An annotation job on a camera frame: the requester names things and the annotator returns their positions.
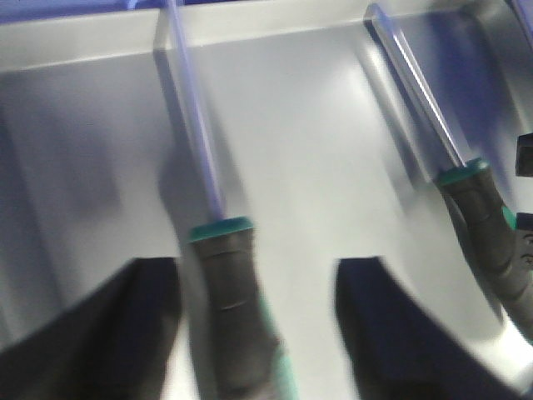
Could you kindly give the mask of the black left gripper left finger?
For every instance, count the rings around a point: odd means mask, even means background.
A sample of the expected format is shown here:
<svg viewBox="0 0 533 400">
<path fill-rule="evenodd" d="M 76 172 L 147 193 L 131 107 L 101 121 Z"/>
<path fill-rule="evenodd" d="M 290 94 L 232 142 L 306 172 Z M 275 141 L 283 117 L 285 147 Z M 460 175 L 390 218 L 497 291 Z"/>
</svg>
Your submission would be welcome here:
<svg viewBox="0 0 533 400">
<path fill-rule="evenodd" d="M 3 399 L 158 399 L 182 315 L 171 257 L 137 258 L 1 353 Z"/>
</svg>

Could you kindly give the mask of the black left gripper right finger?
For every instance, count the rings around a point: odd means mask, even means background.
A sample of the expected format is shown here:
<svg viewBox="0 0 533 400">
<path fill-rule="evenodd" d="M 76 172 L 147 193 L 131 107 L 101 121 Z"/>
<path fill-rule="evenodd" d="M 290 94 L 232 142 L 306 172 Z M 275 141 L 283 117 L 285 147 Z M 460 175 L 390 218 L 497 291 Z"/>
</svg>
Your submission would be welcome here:
<svg viewBox="0 0 533 400">
<path fill-rule="evenodd" d="M 343 258 L 335 310 L 361 399 L 527 399 L 467 353 L 379 257 Z"/>
</svg>

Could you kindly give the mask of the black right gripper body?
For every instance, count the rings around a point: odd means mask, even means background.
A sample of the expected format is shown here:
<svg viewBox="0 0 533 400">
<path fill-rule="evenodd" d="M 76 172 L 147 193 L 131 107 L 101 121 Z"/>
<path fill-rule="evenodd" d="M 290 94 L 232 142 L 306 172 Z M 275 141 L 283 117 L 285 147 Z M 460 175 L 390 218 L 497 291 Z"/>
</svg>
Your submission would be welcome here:
<svg viewBox="0 0 533 400">
<path fill-rule="evenodd" d="M 519 212 L 516 214 L 516 257 L 522 267 L 532 266 L 532 133 L 520 135 L 516 144 Z"/>
</svg>

